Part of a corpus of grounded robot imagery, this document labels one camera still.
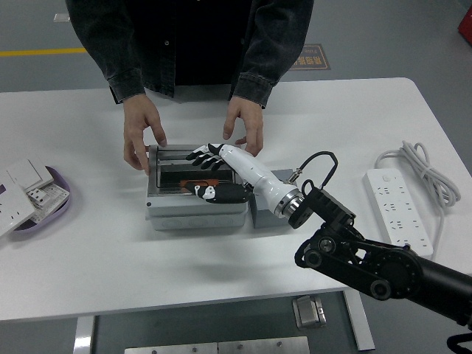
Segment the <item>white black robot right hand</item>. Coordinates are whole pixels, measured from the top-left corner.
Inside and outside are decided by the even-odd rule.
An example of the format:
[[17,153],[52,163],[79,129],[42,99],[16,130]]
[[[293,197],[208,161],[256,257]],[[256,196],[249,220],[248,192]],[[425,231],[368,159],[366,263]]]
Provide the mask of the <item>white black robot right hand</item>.
[[280,181],[252,154],[233,145],[202,145],[186,156],[194,166],[217,170],[227,164],[257,195],[264,197],[268,208],[278,218],[289,218],[294,205],[301,200],[301,192],[292,184]]

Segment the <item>person's right hand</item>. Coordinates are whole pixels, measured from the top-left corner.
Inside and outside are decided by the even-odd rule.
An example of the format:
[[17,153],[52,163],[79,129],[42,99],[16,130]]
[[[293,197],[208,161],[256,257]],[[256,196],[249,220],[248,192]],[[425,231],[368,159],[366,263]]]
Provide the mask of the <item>person's right hand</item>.
[[124,111],[124,160],[136,170],[148,176],[150,165],[148,146],[144,143],[144,131],[150,128],[158,145],[165,147],[167,137],[159,112],[146,94],[138,94],[123,101]]

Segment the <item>person's left hand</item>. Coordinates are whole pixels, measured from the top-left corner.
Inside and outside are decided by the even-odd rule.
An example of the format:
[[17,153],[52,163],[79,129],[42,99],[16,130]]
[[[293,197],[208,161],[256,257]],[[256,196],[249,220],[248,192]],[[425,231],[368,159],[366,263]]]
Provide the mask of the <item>person's left hand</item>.
[[242,97],[233,96],[228,104],[226,120],[223,126],[223,139],[228,140],[235,129],[236,119],[243,120],[246,135],[236,141],[237,145],[245,144],[245,150],[257,156],[263,149],[263,109]]

